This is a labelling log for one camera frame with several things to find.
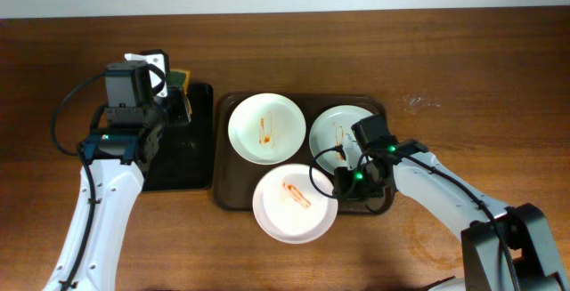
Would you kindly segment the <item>green yellow sponge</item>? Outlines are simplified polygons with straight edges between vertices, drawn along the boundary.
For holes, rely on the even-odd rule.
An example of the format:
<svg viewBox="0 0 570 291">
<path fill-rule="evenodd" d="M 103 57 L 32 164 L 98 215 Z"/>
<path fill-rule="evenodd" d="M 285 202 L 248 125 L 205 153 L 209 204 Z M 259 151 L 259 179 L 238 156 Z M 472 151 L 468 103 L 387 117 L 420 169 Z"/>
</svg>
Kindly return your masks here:
<svg viewBox="0 0 570 291">
<path fill-rule="evenodd" d="M 190 79 L 191 72 L 189 70 L 172 69 L 167 75 L 168 93 L 174 93 L 175 97 L 182 103 L 188 119 L 191 119 L 191 104 L 187 95 Z"/>
</svg>

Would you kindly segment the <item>white plate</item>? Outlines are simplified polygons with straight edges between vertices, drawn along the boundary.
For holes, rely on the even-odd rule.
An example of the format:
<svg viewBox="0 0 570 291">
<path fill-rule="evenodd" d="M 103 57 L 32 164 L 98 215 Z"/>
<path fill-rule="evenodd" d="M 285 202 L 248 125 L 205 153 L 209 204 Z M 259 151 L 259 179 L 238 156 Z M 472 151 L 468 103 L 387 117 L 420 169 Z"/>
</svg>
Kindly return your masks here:
<svg viewBox="0 0 570 291">
<path fill-rule="evenodd" d="M 309 147 L 313 156 L 326 149 L 342 146 L 342 138 L 347 133 L 355 138 L 352 125 L 371 115 L 367 109 L 352 105 L 336 106 L 321 113 L 313 122 L 309 134 Z M 334 174 L 337 167 L 346 166 L 345 156 L 336 151 L 324 153 L 317 159 L 317 163 L 330 174 Z"/>
<path fill-rule="evenodd" d="M 305 115 L 290 98 L 259 93 L 240 102 L 228 120 L 233 149 L 248 162 L 274 165 L 292 158 L 306 134 Z"/>
<path fill-rule="evenodd" d="M 265 174 L 252 198 L 258 225 L 270 237 L 304 244 L 324 235 L 335 222 L 338 202 L 326 174 L 307 165 L 286 164 Z"/>
</svg>

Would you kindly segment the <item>white plate bottom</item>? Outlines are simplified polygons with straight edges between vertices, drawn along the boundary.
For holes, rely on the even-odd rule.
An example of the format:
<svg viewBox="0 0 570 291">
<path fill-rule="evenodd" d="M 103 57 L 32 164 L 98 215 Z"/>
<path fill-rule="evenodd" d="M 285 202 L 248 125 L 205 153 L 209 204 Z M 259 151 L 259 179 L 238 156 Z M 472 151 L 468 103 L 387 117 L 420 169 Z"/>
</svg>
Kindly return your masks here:
<svg viewBox="0 0 570 291">
<path fill-rule="evenodd" d="M 270 237 L 304 244 L 324 235 L 335 222 L 338 202 L 326 174 L 307 165 L 286 164 L 265 174 L 252 198 L 258 225 Z"/>
</svg>

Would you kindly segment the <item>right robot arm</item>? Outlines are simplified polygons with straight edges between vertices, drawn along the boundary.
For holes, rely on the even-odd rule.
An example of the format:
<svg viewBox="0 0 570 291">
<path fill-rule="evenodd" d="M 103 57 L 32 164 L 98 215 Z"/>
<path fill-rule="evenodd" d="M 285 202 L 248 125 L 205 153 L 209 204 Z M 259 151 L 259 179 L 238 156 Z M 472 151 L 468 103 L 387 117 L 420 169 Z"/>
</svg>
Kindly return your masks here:
<svg viewBox="0 0 570 291">
<path fill-rule="evenodd" d="M 366 117 L 334 147 L 354 169 L 335 171 L 336 198 L 368 201 L 400 192 L 459 241 L 464 275 L 432 290 L 563 290 L 569 278 L 549 222 L 530 203 L 511 206 L 477 190 L 415 140 L 398 141 L 380 115 Z"/>
</svg>

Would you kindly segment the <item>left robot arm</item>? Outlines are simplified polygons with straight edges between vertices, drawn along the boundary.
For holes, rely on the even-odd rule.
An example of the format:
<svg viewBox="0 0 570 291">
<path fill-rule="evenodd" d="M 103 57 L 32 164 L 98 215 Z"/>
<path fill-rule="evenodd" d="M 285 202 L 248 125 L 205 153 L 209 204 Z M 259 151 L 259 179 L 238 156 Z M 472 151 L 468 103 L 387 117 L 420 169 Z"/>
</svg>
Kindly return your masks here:
<svg viewBox="0 0 570 291">
<path fill-rule="evenodd" d="M 187 125 L 191 74 L 145 60 L 100 73 L 107 100 L 73 156 L 81 162 L 77 204 L 47 290 L 112 290 L 134 202 L 166 128 Z"/>
</svg>

